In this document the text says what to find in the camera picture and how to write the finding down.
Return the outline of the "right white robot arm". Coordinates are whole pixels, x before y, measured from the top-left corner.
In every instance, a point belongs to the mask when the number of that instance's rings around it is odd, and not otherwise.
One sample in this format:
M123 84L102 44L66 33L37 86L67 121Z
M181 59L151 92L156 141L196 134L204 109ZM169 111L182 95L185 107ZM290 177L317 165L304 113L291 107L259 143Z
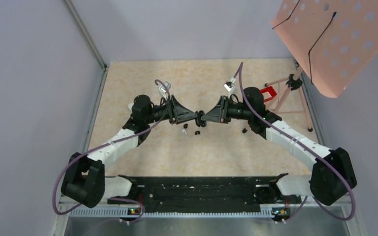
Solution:
M266 109L258 88L243 90L243 100L234 102L221 96L217 105L201 117L205 122L229 123L232 119L246 120L251 131L273 142L301 161L309 175L284 175L269 189L276 203L290 195L311 196L330 206L357 186L348 152L339 147L322 146L291 128L282 118Z

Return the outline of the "black earbud charging case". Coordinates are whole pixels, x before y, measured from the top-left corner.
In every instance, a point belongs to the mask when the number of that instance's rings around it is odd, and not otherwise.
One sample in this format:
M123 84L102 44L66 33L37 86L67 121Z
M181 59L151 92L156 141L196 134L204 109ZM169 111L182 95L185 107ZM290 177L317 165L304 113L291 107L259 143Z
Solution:
M207 122L203 121L201 118L205 115L203 110L196 111L197 118L195 119L195 124L197 127L205 128L207 126Z

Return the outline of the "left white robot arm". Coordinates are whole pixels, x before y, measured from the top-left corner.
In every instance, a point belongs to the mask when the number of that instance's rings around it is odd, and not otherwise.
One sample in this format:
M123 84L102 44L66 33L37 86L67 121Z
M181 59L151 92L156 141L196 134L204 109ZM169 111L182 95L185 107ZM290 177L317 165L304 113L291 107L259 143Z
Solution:
M61 193L79 204L93 208L105 196L105 170L125 153L140 146L155 124L164 120L180 124L194 120L202 125L204 111L193 112L171 95L155 105L147 95L134 98L131 114L125 125L111 139L86 154L71 156L64 174Z

